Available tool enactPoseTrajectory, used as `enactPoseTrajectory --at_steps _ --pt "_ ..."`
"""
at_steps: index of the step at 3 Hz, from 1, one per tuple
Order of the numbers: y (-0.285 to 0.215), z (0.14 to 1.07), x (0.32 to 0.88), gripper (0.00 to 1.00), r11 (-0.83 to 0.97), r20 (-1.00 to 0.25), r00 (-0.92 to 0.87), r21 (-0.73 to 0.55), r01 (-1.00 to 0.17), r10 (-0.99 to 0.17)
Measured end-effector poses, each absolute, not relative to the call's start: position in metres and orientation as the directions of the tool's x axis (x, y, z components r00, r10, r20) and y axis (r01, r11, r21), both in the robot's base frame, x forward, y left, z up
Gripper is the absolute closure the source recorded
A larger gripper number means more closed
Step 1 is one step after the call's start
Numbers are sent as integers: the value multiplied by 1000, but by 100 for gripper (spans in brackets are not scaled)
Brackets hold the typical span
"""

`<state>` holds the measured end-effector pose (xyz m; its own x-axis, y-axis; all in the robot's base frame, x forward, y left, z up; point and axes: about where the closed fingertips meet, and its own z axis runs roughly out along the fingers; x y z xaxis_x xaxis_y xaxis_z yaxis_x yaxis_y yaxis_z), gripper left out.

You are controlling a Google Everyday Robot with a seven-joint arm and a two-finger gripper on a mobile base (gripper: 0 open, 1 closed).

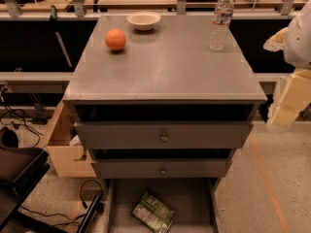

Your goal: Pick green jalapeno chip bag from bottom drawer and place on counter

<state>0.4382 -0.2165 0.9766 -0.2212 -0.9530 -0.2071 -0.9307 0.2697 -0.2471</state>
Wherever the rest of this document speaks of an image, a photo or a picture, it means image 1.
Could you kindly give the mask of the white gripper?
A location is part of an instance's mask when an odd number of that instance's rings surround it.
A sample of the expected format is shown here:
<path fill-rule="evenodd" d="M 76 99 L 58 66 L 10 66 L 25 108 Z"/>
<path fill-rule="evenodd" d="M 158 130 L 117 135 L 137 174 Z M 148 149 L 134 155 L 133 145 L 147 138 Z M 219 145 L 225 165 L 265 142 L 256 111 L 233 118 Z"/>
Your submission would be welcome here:
<path fill-rule="evenodd" d="M 265 50 L 284 49 L 287 63 L 296 69 L 275 87 L 273 103 L 268 111 L 270 127 L 290 127 L 311 103 L 311 1 L 308 1 L 285 27 L 263 44 Z"/>

